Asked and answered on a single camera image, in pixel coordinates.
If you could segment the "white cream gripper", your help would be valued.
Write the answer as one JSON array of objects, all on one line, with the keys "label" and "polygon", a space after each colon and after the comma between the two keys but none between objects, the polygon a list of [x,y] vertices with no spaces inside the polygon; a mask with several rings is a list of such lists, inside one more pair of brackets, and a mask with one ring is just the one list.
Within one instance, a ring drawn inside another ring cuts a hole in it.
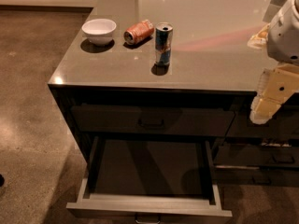
[{"label": "white cream gripper", "polygon": [[299,66],[279,63],[274,69],[264,69],[257,96],[253,99],[249,118],[263,125],[269,121],[294,93],[299,91]]}]

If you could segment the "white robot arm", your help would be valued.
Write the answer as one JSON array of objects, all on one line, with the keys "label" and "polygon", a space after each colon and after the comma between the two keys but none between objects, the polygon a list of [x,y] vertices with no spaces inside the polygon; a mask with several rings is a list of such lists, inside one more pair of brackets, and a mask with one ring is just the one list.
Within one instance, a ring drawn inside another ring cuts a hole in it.
[{"label": "white robot arm", "polygon": [[263,70],[250,107],[250,120],[265,124],[299,91],[299,0],[287,0],[248,46],[266,48],[267,55],[278,62],[273,70]]}]

